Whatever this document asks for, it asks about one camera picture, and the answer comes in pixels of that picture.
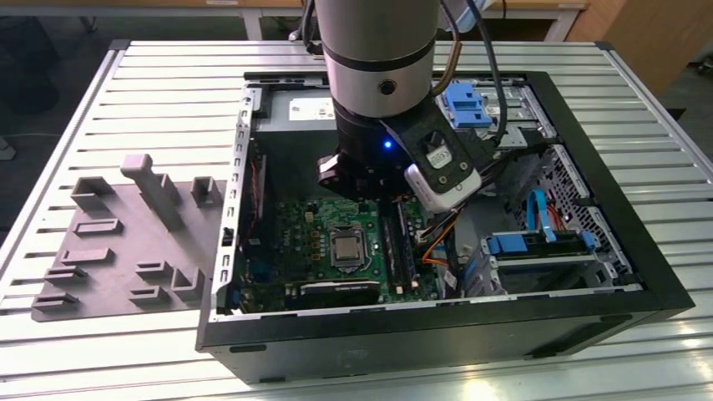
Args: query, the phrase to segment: slotted aluminum table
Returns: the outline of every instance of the slotted aluminum table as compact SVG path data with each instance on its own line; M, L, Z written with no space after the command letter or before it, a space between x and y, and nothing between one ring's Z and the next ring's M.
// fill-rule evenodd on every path
M0 251L0 398L709 399L710 162L616 52L590 43L496 44L504 70L552 74L694 309L568 358L252 388L194 352L198 311L34 323L30 302L72 218L76 179L102 175L125 183L120 161L144 152L156 172L174 181L228 178L242 74L324 69L286 42L133 42L105 56ZM449 44L440 43L438 69L448 52ZM485 69L485 50L468 43L458 70Z

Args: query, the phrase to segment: blue connector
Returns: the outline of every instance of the blue connector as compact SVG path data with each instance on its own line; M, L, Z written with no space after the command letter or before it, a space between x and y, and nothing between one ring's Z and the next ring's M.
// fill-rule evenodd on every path
M525 238L521 234L497 234L488 238L488 248L490 255L498 253L522 253L528 252Z
M453 113L453 128L486 128L492 125L492 118L482 110L482 98L472 84L448 85L444 101Z

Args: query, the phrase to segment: cable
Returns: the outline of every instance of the cable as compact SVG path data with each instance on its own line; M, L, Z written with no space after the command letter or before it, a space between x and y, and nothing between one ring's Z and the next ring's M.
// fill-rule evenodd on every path
M444 237L448 234L448 231L450 231L453 226L456 226L456 221L458 221L458 219L453 219L453 221L450 222L448 227L444 229L444 232L441 232L438 238L436 238L436 241L429 246L428 251L425 251L424 257L421 257L421 262L422 263L426 263L428 261L432 261L432 259L429 259L429 255L432 254L433 250L436 249L436 246L438 245L438 243L444 240Z
M494 49L492 48L490 34L485 27L485 20L480 14L478 6L473 0L465 0L468 7L470 8L472 15L476 18L476 24L478 25L480 36L482 37L482 43L485 45L485 53L488 55L488 63L490 64L492 80L494 84L494 91L498 94L498 106L500 106L500 118L498 118L498 131L493 137L496 144L500 144L502 137L505 136L505 127L508 124L508 102L505 98L505 90L502 90L502 81L500 81L498 61L494 58Z
M253 187L253 208L254 208L254 215L253 215L253 222L249 224L248 234L245 235L245 241L249 241L249 237L253 235L253 229L254 224L257 224L257 218L258 218L258 207L257 207L257 168L254 167L254 162L249 162L250 169L253 170L252 174L252 187Z
M448 65L445 66L444 75L436 87L433 88L433 96L438 96L444 93L445 88L450 84L453 75L456 74L456 67L458 66L460 50L464 47L464 44L460 42L460 32L458 32L458 23L456 23L456 18L448 6L445 5L445 0L440 0L441 3L441 12L445 14L445 19L448 20L448 25L450 26L450 31L453 34L453 43L450 45L450 56L448 58Z
M302 43L309 54L322 55L322 45L312 42L314 26L312 25L312 14L314 13L314 0L308 0L302 15Z
M464 207L465 203L461 203L460 206L453 208L450 213L437 223L433 223L430 226L425 227L420 237L424 238L425 236L430 235L434 230L444 227L452 221L452 218L458 216L460 212L464 210Z

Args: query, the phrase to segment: label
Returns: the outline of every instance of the label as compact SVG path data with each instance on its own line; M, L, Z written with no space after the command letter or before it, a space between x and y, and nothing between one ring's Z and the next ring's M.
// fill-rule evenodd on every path
M458 279L456 278L456 276L453 276L453 273L450 273L450 270L445 271L444 281L445 281L445 284L448 284L450 288L454 290L456 286L458 285Z
M208 6L237 6L237 0L205 0Z
M289 101L289 120L334 119L332 98L301 98Z
M584 8L584 4L572 4L572 3L566 3L566 4L560 4L560 8L577 8L577 9L582 9Z
M440 145L436 150L433 150L425 156L425 158L428 159L428 162L432 164L434 169L442 168L453 160L453 156L445 145Z

